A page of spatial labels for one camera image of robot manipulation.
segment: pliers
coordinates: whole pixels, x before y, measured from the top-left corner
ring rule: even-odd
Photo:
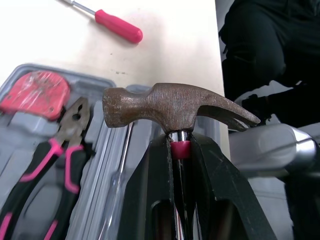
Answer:
[[[78,200],[83,168],[88,160],[82,142],[82,133],[90,120],[88,99],[80,97],[64,114],[60,129],[49,141],[40,143],[32,161],[9,194],[0,213],[0,240],[11,239],[23,207],[40,179],[65,153],[64,186],[59,207],[51,226],[43,234],[45,240],[64,239],[72,210]],[[66,151],[63,148],[68,141]]]

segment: hammer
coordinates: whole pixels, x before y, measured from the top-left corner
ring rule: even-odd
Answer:
[[[156,83],[143,93],[124,88],[108,88],[103,95],[103,113],[109,128],[147,119],[157,122],[170,145],[173,168],[174,202],[179,213],[184,239],[193,239],[193,193],[190,137],[196,116],[216,119],[229,128],[245,131],[260,120],[225,97],[207,89],[179,83]]]

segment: white table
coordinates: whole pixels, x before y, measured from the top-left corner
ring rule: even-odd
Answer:
[[[37,63],[110,79],[119,87],[159,82],[196,85],[223,95],[213,0],[79,0],[137,27],[131,44],[61,0],[0,3],[0,85],[14,68]],[[221,125],[221,148],[229,156]]]

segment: tool case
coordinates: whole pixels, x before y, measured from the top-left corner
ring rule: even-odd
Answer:
[[[110,197],[109,188],[120,162],[127,129],[127,127],[108,128],[104,122],[103,92],[106,88],[115,87],[115,84],[99,77],[47,66],[24,64],[18,66],[0,87],[0,101],[20,77],[35,71],[55,72],[67,80],[71,91],[66,108],[79,97],[85,97],[89,101],[90,123],[84,141],[92,146],[95,154],[83,169],[80,195],[69,220],[66,239],[99,239],[100,226],[104,221],[103,210]],[[139,93],[146,91],[148,87],[130,85],[127,89]],[[43,119],[39,119],[39,124],[35,124],[35,118],[26,116],[23,126],[19,126],[14,117],[14,114],[0,113],[0,208],[30,164],[37,145],[52,137],[51,134],[55,131],[55,126],[44,127],[46,125]],[[219,122],[214,119],[198,116],[194,132],[220,143]],[[162,133],[162,129],[155,122],[150,120],[135,122],[128,145],[124,186],[142,159],[150,140]],[[13,240],[43,239],[41,236],[50,227],[58,208],[61,198],[59,185],[63,181],[63,174],[54,164],[28,198],[14,229]]]

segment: rusty hammer head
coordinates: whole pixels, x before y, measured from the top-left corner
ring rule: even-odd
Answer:
[[[148,119],[161,125],[166,134],[192,132],[196,116],[216,119],[231,129],[244,131],[260,120],[225,97],[207,89],[178,83],[156,83],[143,93],[108,88],[103,95],[103,113],[110,128]]]

